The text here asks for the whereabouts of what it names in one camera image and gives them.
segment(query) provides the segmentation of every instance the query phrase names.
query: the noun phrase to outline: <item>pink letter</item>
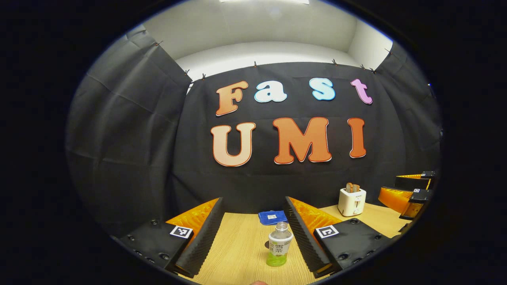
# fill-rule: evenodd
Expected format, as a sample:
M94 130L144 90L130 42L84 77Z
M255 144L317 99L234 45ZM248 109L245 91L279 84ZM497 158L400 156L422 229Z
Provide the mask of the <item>pink letter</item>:
M373 99L371 99L371 97L368 97L368 95L366 95L365 90L368 88L366 87L366 85L361 83L361 80L356 79L350 83L352 84L352 86L355 86L355 89L357 90L357 93L359 94L359 98L361 98L361 100L364 103L371 104L373 102Z

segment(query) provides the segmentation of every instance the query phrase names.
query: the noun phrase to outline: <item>wooden table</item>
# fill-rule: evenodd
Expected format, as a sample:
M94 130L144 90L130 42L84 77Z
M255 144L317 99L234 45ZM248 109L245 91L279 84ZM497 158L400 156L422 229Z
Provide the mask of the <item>wooden table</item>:
M353 217L342 216L336 205L321 210L343 221L358 218L387 237L399 234L398 230L408 222L399 219L400 214L394 210L372 204L366 204L363 213ZM257 280L268 285L303 285L327 277L313 277L295 238L287 263L280 267L268 266L269 250L264 243L274 229L275 226L262 225L257 214L225 213L199 274L187 279L204 285L250 285Z

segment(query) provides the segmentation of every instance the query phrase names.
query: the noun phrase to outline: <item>black fabric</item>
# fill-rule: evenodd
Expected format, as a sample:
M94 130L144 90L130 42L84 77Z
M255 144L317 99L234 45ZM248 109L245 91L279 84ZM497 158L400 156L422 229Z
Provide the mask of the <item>black fabric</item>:
M393 52L403 57L388 57L374 74L362 68L327 63L291 62L246 67L197 80L185 100L175 142L175 155L169 201L177 214L216 197L224 197L229 212L258 213L279 210L284 196L291 196L316 207L338 202L339 189L347 182L361 185L367 191L367 203L378 201L380 187L392 185L401 174L422 173L438 166L437 145L440 127L435 100L427 82L414 71L406 55L394 46ZM312 95L311 78L328 78L333 82L336 97L319 101ZM371 105L363 103L351 81L366 84ZM238 110L216 117L219 107L217 89L247 81ZM269 80L283 84L287 99L282 102L259 103L254 100L256 85ZM293 118L302 132L312 117L325 117L329 152L332 160L312 163L305 159L289 165L277 165L277 118ZM350 158L352 134L349 118L365 121L366 156ZM252 156L239 167L218 164L212 153L210 130L229 125L228 151L240 151L240 135L236 125L254 122Z
M114 42L77 88L67 159L84 205L109 234L168 218L165 184L190 81L139 26Z

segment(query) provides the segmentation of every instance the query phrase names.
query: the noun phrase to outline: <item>blue cloth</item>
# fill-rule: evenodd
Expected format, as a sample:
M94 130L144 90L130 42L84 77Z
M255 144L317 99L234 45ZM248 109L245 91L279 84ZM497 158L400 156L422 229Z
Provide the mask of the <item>blue cloth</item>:
M259 220L265 226L276 225L280 222L287 222L283 211L267 211L259 213Z

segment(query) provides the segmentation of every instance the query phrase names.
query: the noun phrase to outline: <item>white wall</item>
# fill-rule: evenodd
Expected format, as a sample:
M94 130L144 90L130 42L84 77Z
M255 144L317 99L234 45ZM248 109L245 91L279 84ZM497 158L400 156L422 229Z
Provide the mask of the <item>white wall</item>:
M348 54L359 63L359 66L363 64L366 69L377 69L389 53L385 49L391 50L391 48L391 39L363 21L357 20L355 35Z
M176 60L192 80L233 69L280 62L327 62L360 66L350 55L321 46L290 42L253 42L221 46Z

